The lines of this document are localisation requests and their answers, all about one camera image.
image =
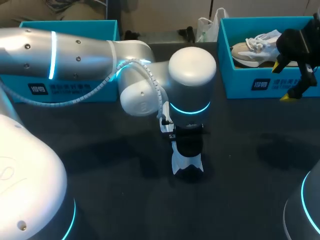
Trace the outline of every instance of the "white plastic bag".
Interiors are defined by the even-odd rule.
[[[216,42],[218,40],[219,25],[222,18],[229,18],[227,11],[223,7],[216,11],[213,21],[204,17],[199,18],[196,42]]]

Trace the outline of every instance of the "black table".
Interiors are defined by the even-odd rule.
[[[185,46],[151,48],[164,61]],[[215,43],[198,46],[218,59]],[[63,161],[91,239],[284,240],[286,200],[320,157],[320,99],[228,100],[218,72],[211,102],[194,182],[173,177],[156,115],[119,102],[14,107]]]

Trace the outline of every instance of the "teal cardboard box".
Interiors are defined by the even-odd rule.
[[[223,18],[220,23],[217,50],[219,67],[228,99],[281,98],[301,78],[298,67],[285,67],[279,74],[271,67],[236,68],[230,47],[277,29],[302,29],[309,16]],[[315,72],[320,80],[320,70]],[[310,87],[304,97],[320,96],[320,84]]]
[[[26,21],[21,28],[33,28],[57,33],[77,35],[99,40],[120,40],[116,20],[91,21]],[[79,98],[95,87],[100,81],[67,81],[61,79],[1,75],[5,85],[25,98],[45,103],[59,103]],[[84,102],[115,102],[118,98],[118,84],[112,80],[98,93]]]

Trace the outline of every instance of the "robotic arm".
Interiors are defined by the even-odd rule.
[[[27,28],[2,29],[0,51],[0,74],[48,81],[108,80],[115,74],[125,112],[147,116],[158,111],[161,131],[171,136],[174,153],[183,159],[178,164],[174,162],[176,157],[172,158],[173,173],[189,165],[203,171],[202,123],[209,110],[217,69],[207,51],[187,47],[177,51],[170,61],[154,62],[150,47],[141,41],[102,41]],[[139,64],[128,65],[131,59]],[[14,94],[5,85],[2,87]],[[51,107],[59,103],[39,105]]]
[[[85,100],[116,77],[126,113],[147,116],[158,111],[161,132],[172,143],[173,173],[189,166],[203,171],[203,122],[215,59],[203,49],[186,47],[169,61],[154,60],[141,41],[102,41],[28,28],[0,30],[0,74],[102,81],[85,96],[64,103],[35,102],[0,82],[2,240],[71,240],[76,222],[76,203],[68,194],[61,160],[24,128],[2,88],[29,104],[63,107]]]

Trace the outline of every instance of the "white spiral cable wrap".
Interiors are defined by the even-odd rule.
[[[39,101],[34,101],[34,100],[31,100],[31,99],[28,99],[26,97],[21,96],[20,94],[16,93],[15,91],[13,91],[9,87],[7,87],[2,81],[0,81],[0,87],[2,87],[3,90],[5,90],[12,97],[17,98],[17,99],[19,99],[20,101],[22,101],[22,102],[24,102],[26,104],[30,104],[30,105],[34,105],[34,106],[38,106],[38,107],[46,107],[46,108],[66,107],[66,106],[70,106],[70,105],[74,105],[74,104],[80,103],[83,100],[86,100],[86,99],[92,97],[94,94],[99,92],[119,70],[121,70],[123,67],[125,67],[126,65],[129,65],[131,63],[139,64],[140,66],[143,67],[143,69],[148,74],[148,76],[149,76],[148,80],[151,82],[151,85],[156,90],[157,99],[158,99],[158,114],[157,114],[156,117],[158,119],[163,117],[163,100],[162,100],[162,95],[161,95],[161,90],[160,90],[160,87],[159,87],[159,83],[157,82],[157,80],[155,79],[154,75],[151,73],[150,69],[147,67],[147,65],[145,65],[142,61],[140,61],[139,59],[136,59],[136,58],[132,58],[132,59],[126,60],[123,63],[119,64],[116,67],[115,72],[112,72],[111,74],[109,74],[105,78],[105,80],[103,80],[95,89],[93,89],[92,91],[88,92],[87,94],[85,94],[85,95],[83,95],[81,97],[78,97],[78,98],[76,98],[74,100],[69,100],[69,101],[64,101],[64,102],[57,102],[57,103],[39,102]]]

